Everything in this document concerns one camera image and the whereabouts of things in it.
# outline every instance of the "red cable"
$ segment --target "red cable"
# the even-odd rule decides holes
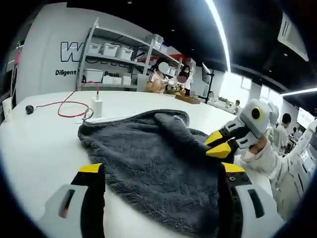
[[[86,85],[86,84],[89,84],[89,83],[94,83],[96,86],[97,86],[97,95],[99,94],[99,85],[94,82],[94,81],[88,81],[86,83],[83,83],[82,85],[80,85],[78,88],[81,88],[82,86]],[[60,108],[61,106],[63,106],[64,103],[77,103],[77,104],[80,104],[80,105],[83,105],[85,107],[87,107],[87,109],[89,109],[89,106],[85,103],[80,103],[80,102],[75,102],[75,101],[67,101],[67,99],[69,99],[77,90],[78,88],[76,88],[64,101],[62,102],[54,102],[54,103],[49,103],[49,104],[44,104],[44,105],[39,105],[39,106],[36,106],[35,108],[43,108],[43,107],[47,107],[47,106],[50,106],[50,105],[54,105],[54,104],[60,104],[58,110],[57,110],[57,114],[60,116],[60,117],[64,117],[64,118],[75,118],[75,117],[79,117],[79,116],[82,116],[86,113],[86,110],[83,112],[83,113],[80,113],[80,114],[76,114],[76,115],[63,115],[61,114],[59,111],[60,111]]]

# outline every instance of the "black ceiling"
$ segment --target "black ceiling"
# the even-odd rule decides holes
[[[213,1],[225,30],[233,72],[278,92],[285,92],[285,88],[298,90],[317,85],[312,64],[278,42],[282,10],[274,0]],[[132,4],[128,4],[128,0],[70,0],[67,6],[93,9],[128,20],[162,35],[170,45],[198,63],[205,62],[210,68],[226,70],[222,43],[205,0],[132,0]],[[305,5],[293,11],[308,9]],[[284,89],[268,81],[267,77],[282,84]],[[316,93],[286,99],[311,113],[317,107]]]

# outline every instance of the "white power adapter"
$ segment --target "white power adapter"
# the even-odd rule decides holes
[[[101,118],[103,115],[103,101],[99,99],[99,94],[96,95],[96,98],[93,98],[92,107],[93,110],[93,118]]]

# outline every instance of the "wooden board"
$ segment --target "wooden board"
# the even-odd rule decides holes
[[[190,104],[199,104],[200,103],[200,101],[198,99],[190,98],[187,96],[176,95],[175,98],[178,100],[184,101],[186,103],[190,103]]]

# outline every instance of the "black hair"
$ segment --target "black hair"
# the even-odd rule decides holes
[[[182,69],[179,72],[179,76],[185,76],[186,78],[188,78],[189,77],[189,73],[190,73],[190,67],[188,65],[184,64],[184,66],[182,67]]]
[[[291,121],[292,121],[291,115],[289,115],[288,113],[285,113],[283,115],[282,122],[284,124],[289,124],[289,123],[291,123]]]
[[[152,71],[158,70],[159,69],[159,64],[162,63],[162,62],[168,63],[167,58],[159,57],[158,60],[156,61],[156,63],[154,65],[152,65],[151,70]]]

